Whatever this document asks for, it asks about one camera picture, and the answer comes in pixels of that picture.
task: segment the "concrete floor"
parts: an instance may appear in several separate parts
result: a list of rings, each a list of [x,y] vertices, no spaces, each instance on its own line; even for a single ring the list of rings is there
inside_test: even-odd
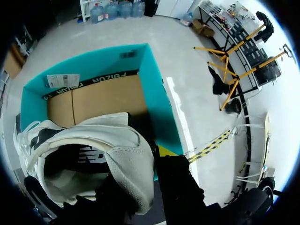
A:
[[[226,98],[212,93],[207,67],[212,56],[194,46],[213,47],[178,20],[154,16],[116,19],[98,24],[69,21],[48,32],[27,59],[20,74],[8,84],[4,107],[4,137],[13,169],[19,166],[12,142],[15,116],[20,112],[23,86],[34,76],[62,60],[116,45],[149,43],[164,79],[184,151],[203,149],[224,131],[241,123],[236,114],[220,112]],[[218,149],[192,163],[190,170],[205,191],[205,203],[223,205],[237,184],[234,177],[246,158],[246,134],[231,137]]]

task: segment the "teal shoe box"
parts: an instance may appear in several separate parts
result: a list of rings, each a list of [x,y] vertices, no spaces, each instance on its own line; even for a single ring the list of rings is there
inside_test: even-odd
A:
[[[70,74],[79,75],[78,86],[51,88],[48,75]],[[156,143],[175,154],[183,153],[163,79],[148,44],[86,52],[37,75],[23,88],[21,130],[36,120],[52,119],[69,127],[118,112],[137,118],[147,114]]]

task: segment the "blue water jug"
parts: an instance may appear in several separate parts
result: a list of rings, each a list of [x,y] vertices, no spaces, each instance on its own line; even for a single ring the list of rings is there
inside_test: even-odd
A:
[[[131,16],[131,8],[132,8],[132,3],[129,1],[125,1],[122,5],[120,5],[121,9],[121,17],[124,19],[128,18]]]
[[[186,26],[188,27],[191,22],[193,21],[193,13],[190,12],[190,13],[185,13],[183,18],[180,20],[180,23],[183,25],[183,26]]]
[[[105,19],[107,20],[114,20],[118,17],[118,6],[115,4],[115,2],[111,1],[110,4],[108,4],[105,7]]]
[[[133,6],[132,6],[132,17],[138,17],[137,12],[138,12],[139,4],[140,4],[139,1],[133,3]]]
[[[145,13],[145,2],[140,2],[137,8],[137,16],[142,17]]]
[[[90,18],[92,23],[98,23],[104,19],[104,8],[99,6],[98,3],[90,10]]]
[[[145,13],[145,2],[137,1],[132,6],[132,17],[142,17]]]

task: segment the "white sneaker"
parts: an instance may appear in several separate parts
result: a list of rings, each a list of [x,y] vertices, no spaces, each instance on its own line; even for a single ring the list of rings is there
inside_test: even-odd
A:
[[[138,214],[150,209],[154,158],[146,140],[127,125],[128,113],[91,118],[68,129],[49,120],[32,128],[35,124],[15,136],[15,145],[24,169],[59,206],[75,204],[76,195],[95,199],[95,189],[110,171],[138,204]]]

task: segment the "new balance logo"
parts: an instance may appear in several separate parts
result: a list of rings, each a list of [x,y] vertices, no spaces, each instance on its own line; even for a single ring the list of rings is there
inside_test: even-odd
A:
[[[93,147],[79,149],[79,163],[106,163],[104,152]]]

